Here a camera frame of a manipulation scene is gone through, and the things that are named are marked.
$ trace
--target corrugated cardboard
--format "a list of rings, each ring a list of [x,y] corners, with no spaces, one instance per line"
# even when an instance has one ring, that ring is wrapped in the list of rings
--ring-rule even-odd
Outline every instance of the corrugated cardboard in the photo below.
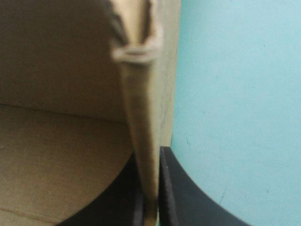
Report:
[[[120,4],[113,7],[119,9],[115,13],[123,23],[118,28],[123,27],[130,37],[126,44],[116,38],[113,57],[121,68],[127,120],[146,197],[144,225],[153,226],[157,222],[159,147],[170,146],[172,135],[181,1],[140,1],[141,11],[148,9],[148,13],[138,13],[136,19],[128,17],[130,9],[122,7],[123,1],[113,2]],[[135,30],[135,20],[148,23],[137,23]]]
[[[69,217],[107,187],[133,146],[145,225],[154,226],[180,0],[0,5],[0,225]]]
[[[121,123],[0,105],[0,225],[70,217],[113,181],[131,152]]]

